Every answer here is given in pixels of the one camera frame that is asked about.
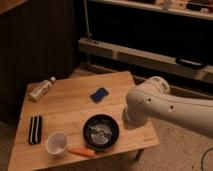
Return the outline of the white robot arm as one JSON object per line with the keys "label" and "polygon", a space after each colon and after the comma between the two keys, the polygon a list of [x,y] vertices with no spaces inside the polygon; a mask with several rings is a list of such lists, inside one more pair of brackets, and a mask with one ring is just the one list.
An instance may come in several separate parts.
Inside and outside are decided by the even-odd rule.
{"label": "white robot arm", "polygon": [[168,82],[158,76],[135,86],[126,96],[124,118],[128,125],[144,126],[150,117],[213,138],[213,100],[171,95]]}

